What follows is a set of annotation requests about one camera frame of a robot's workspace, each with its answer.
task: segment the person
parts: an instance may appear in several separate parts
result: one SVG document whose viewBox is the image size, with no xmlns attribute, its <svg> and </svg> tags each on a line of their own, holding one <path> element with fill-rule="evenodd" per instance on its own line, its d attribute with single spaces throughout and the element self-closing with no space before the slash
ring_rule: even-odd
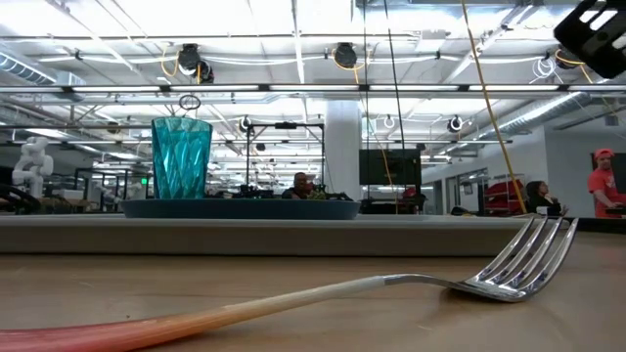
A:
<svg viewBox="0 0 626 352">
<path fill-rule="evenodd" d="M 559 200 L 550 196 L 548 185 L 544 181 L 532 181 L 526 185 L 528 194 L 528 211 L 536 213 L 538 207 L 545 206 L 548 216 L 564 216 L 567 205 L 560 205 Z"/>
<path fill-rule="evenodd" d="M 307 199 L 310 193 L 304 172 L 293 175 L 293 187 L 283 192 L 283 199 Z"/>
<path fill-rule="evenodd" d="M 596 200 L 596 217 L 621 218 L 619 214 L 607 214 L 606 210 L 624 206 L 626 195 L 620 195 L 615 187 L 615 178 L 610 160 L 615 153 L 610 149 L 599 149 L 594 153 L 598 167 L 589 175 L 587 188 Z"/>
</svg>

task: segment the woman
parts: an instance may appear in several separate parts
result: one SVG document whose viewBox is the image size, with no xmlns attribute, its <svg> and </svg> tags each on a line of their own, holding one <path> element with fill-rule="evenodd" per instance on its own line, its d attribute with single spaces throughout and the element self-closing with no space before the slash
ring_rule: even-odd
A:
<svg viewBox="0 0 626 352">
<path fill-rule="evenodd" d="M 528 211 L 537 212 L 538 207 L 545 206 L 548 216 L 564 216 L 567 213 L 567 205 L 561 206 L 559 200 L 548 194 L 548 185 L 543 181 L 533 181 L 526 185 L 528 194 Z"/>
</svg>

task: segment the red shirt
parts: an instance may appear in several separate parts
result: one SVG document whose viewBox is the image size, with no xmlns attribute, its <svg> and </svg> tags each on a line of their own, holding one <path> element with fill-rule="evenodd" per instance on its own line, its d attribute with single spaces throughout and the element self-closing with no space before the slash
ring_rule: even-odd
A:
<svg viewBox="0 0 626 352">
<path fill-rule="evenodd" d="M 595 191 L 604 191 L 606 197 L 613 202 L 626 202 L 626 195 L 620 195 L 615 187 L 615 179 L 613 178 L 612 170 L 596 169 L 589 175 L 587 180 L 587 188 L 589 193 Z M 606 214 L 606 205 L 602 202 L 596 201 L 596 217 L 599 218 L 621 218 L 618 214 Z"/>
</svg>

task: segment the man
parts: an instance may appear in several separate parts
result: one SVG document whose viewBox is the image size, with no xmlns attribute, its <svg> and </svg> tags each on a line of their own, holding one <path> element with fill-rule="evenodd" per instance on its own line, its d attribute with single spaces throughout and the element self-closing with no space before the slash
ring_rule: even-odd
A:
<svg viewBox="0 0 626 352">
<path fill-rule="evenodd" d="M 615 187 L 615 178 L 610 166 L 610 159 L 615 156 L 610 149 L 599 149 L 594 153 L 594 160 L 598 168 L 594 170 L 587 180 L 589 193 L 596 200 L 596 217 L 621 218 L 618 214 L 606 214 L 608 208 L 623 206 L 626 195 L 620 195 Z"/>
<path fill-rule="evenodd" d="M 283 192 L 283 199 L 307 199 L 310 190 L 306 186 L 306 174 L 296 173 L 293 175 L 293 187 Z"/>
</svg>

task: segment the fork handle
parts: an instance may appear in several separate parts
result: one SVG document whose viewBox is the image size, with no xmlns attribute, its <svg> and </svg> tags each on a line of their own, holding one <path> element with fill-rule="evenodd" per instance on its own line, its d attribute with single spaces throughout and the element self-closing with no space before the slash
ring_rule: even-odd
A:
<svg viewBox="0 0 626 352">
<path fill-rule="evenodd" d="M 385 286 L 375 276 L 257 299 L 193 314 L 109 325 L 39 330 L 0 330 L 0 351 L 130 351 L 214 330 L 308 304 Z"/>
</svg>

